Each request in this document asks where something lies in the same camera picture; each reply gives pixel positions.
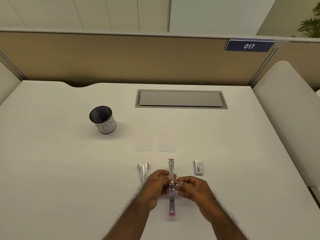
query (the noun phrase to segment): desk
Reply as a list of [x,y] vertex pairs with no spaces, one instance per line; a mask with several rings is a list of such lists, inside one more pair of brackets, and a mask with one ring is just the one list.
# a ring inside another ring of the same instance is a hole
[[[137,89],[222,91],[228,109],[135,108]],[[99,105],[117,128],[89,120]],[[158,151],[159,131],[176,130],[176,153]],[[153,151],[135,152],[134,131],[149,128]],[[316,239],[320,211],[250,87],[23,81],[0,106],[0,238],[101,239],[149,173],[206,180],[250,239]],[[141,239],[215,239],[197,206],[167,197],[151,211]]]

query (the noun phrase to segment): hand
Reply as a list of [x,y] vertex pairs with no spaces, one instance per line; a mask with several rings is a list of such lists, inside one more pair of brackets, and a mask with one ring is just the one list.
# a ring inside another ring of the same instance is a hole
[[224,212],[207,181],[193,176],[179,177],[175,179],[174,189],[186,199],[194,201],[207,221],[212,222],[216,214]]
[[147,205],[148,210],[153,210],[157,203],[158,198],[162,195],[169,193],[169,182],[172,176],[169,175],[168,170],[157,170],[150,174],[142,187],[137,199]]

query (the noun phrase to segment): left hand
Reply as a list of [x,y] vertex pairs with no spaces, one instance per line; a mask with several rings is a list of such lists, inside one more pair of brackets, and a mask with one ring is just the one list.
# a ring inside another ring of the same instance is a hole
[[147,178],[140,193],[137,195],[137,200],[142,201],[148,207],[148,210],[153,210],[157,203],[158,198],[162,195],[169,193],[169,182],[172,176],[169,175],[168,170],[159,169],[154,171]]

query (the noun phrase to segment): mesh pen cup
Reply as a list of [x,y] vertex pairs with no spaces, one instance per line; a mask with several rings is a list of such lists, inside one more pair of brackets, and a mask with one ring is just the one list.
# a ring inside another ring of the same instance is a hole
[[112,110],[107,106],[98,106],[94,108],[90,112],[89,118],[102,134],[113,132],[117,126],[117,123],[112,116]]

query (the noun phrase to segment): right hand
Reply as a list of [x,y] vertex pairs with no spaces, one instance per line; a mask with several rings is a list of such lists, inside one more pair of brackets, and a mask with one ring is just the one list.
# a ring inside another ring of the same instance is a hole
[[175,184],[180,182],[174,187],[178,194],[194,201],[207,221],[214,221],[217,214],[223,212],[207,181],[193,176],[179,177],[174,181]]

